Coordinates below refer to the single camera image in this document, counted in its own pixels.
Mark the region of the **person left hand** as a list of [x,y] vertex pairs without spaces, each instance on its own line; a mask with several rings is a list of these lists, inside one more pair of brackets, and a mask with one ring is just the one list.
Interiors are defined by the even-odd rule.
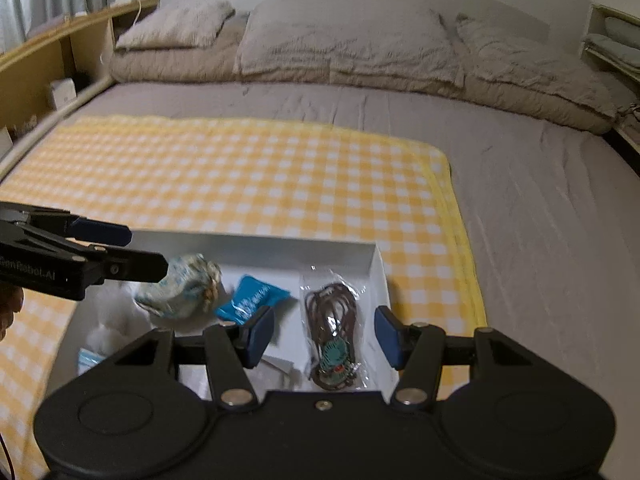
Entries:
[[13,325],[15,315],[21,312],[24,298],[24,290],[21,287],[6,284],[1,285],[0,340],[6,338],[6,332]]

